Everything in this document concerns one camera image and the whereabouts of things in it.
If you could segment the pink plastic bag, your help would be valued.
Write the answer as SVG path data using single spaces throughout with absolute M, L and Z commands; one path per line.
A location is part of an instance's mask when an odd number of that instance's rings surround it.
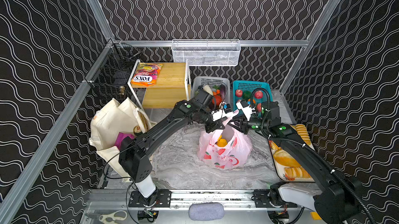
M 232 169 L 244 165 L 252 152 L 252 143 L 248 135 L 228 124 L 233 118 L 223 121 L 225 129 L 211 133 L 201 132 L 199 138 L 198 158 L 205 164 L 219 168 Z M 228 141 L 225 147 L 218 147 L 216 142 L 224 138 Z

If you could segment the cream canvas tote bag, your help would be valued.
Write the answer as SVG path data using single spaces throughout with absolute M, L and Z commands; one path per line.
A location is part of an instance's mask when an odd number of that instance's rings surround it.
M 110 167 L 122 177 L 123 182 L 128 182 L 128 174 L 119 164 L 116 155 L 119 153 L 116 146 L 118 135 L 133 134 L 137 126 L 145 133 L 155 125 L 156 122 L 151 121 L 145 111 L 129 98 L 122 103 L 113 98 L 97 111 L 91 120 L 89 144 L 96 148 L 102 159 L 109 162 Z

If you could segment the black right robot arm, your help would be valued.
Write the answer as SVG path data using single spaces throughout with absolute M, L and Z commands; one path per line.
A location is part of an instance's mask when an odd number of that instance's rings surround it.
M 362 200 L 362 183 L 354 176 L 346 177 L 336 170 L 300 137 L 294 127 L 282 123 L 277 102 L 270 100 L 267 90 L 255 89 L 249 99 L 236 103 L 242 115 L 233 118 L 231 126 L 243 133 L 256 131 L 269 143 L 275 143 L 304 168 L 317 184 L 311 191 L 293 183 L 276 183 L 271 186 L 278 203 L 295 203 L 318 213 L 327 224 L 341 224 L 360 212 L 374 224 L 375 218 Z

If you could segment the green drink can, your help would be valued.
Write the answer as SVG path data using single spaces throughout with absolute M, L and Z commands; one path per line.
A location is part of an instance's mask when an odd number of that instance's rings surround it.
M 135 126 L 134 127 L 134 135 L 140 136 L 141 134 L 142 134 L 142 130 L 141 130 L 140 126 L 139 125 Z

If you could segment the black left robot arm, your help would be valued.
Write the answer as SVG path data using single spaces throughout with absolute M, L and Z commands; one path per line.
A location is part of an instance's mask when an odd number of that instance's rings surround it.
M 118 162 L 144 199 L 155 195 L 150 156 L 163 142 L 192 122 L 205 125 L 207 133 L 224 129 L 221 119 L 227 116 L 225 110 L 229 107 L 221 103 L 219 108 L 211 109 L 209 105 L 213 99 L 211 94 L 200 89 L 192 99 L 177 102 L 167 117 L 144 134 L 123 139 Z

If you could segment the magenta Lot 100 candy bag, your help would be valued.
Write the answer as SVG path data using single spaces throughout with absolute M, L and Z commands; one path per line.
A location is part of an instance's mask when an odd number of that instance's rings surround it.
M 133 134 L 126 134 L 126 133 L 121 133 L 121 132 L 119 132 L 119 134 L 118 134 L 118 136 L 117 136 L 117 139 L 116 139 L 116 141 L 115 141 L 115 144 L 114 144 L 115 147 L 116 147 L 118 150 L 121 149 L 122 141 L 123 141 L 126 137 L 129 137 L 130 139 L 134 139 L 134 138 L 135 138 L 135 136 L 134 136 Z

